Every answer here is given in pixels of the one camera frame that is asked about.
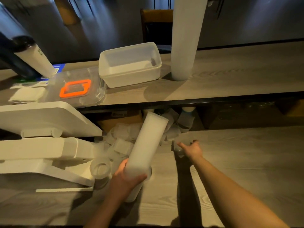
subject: clear lid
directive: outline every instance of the clear lid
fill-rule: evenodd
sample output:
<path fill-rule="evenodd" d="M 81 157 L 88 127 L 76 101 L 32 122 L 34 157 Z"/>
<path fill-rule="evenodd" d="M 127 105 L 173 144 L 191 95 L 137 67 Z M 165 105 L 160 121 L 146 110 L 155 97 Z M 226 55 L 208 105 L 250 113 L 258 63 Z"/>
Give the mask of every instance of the clear lid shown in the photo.
<path fill-rule="evenodd" d="M 97 66 L 61 72 L 49 79 L 40 102 L 65 101 L 75 108 L 99 105 L 105 99 L 106 87 Z"/>

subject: white cylinder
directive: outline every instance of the white cylinder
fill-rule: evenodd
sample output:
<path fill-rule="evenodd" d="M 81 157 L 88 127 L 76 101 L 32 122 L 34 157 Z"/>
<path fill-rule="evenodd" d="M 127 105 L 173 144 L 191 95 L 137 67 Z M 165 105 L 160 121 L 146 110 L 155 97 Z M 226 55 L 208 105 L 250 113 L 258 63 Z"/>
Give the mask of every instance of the white cylinder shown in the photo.
<path fill-rule="evenodd" d="M 128 178 L 148 174 L 154 153 L 167 126 L 168 119 L 148 112 L 125 167 Z M 135 187 L 126 202 L 133 202 L 142 184 Z"/>
<path fill-rule="evenodd" d="M 44 77 L 52 77 L 56 73 L 55 68 L 37 44 L 15 54 Z"/>
<path fill-rule="evenodd" d="M 171 72 L 176 81 L 192 74 L 208 0 L 174 0 Z"/>

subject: wooden countertop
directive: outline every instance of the wooden countertop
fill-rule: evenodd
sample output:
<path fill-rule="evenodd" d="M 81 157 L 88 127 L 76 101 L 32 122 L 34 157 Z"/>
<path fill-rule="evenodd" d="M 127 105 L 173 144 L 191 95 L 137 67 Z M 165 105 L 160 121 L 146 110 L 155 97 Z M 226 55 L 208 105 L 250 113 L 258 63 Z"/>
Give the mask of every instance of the wooden countertop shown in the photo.
<path fill-rule="evenodd" d="M 101 105 L 304 91 L 304 42 L 252 45 L 197 51 L 193 75 L 187 81 L 170 80 L 171 54 L 162 54 L 161 78 L 109 88 Z M 69 63 L 64 70 L 97 66 L 98 61 Z M 0 77 L 13 76 L 0 70 Z M 0 104 L 15 90 L 1 88 Z"/>
<path fill-rule="evenodd" d="M 198 139 L 208 161 L 290 227 L 304 227 L 304 126 L 190 131 L 182 136 Z M 179 217 L 181 226 L 223 227 L 195 168 L 187 171 L 179 163 L 177 171 L 170 143 L 158 147 L 151 166 L 151 179 L 134 204 L 120 208 L 116 225 L 178 226 Z M 95 183 L 93 194 L 0 189 L 0 224 L 84 225 L 102 202 L 106 187 L 101 185 Z"/>

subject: floor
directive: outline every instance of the floor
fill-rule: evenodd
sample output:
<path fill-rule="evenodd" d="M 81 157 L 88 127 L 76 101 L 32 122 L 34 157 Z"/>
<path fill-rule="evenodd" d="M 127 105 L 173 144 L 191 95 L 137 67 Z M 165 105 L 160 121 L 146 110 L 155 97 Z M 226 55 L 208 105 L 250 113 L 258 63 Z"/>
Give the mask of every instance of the floor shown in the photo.
<path fill-rule="evenodd" d="M 0 11 L 0 31 L 7 37 L 31 35 L 52 63 L 97 60 L 107 49 L 142 42 L 139 9 L 153 0 L 76 0 L 81 23 L 64 26 L 54 3 L 28 9 L 30 16 Z M 168 0 L 155 0 L 157 9 Z M 198 48 L 304 38 L 304 0 L 225 0 L 218 20 L 206 17 Z"/>
<path fill-rule="evenodd" d="M 252 192 L 291 227 L 304 227 L 304 126 L 192 131 L 204 156 Z M 174 159 L 170 144 L 159 146 L 152 177 L 133 204 L 123 205 L 112 223 L 119 226 L 222 227 L 199 176 Z M 0 190 L 0 224 L 83 225 L 101 203 L 107 187 L 93 194 Z"/>

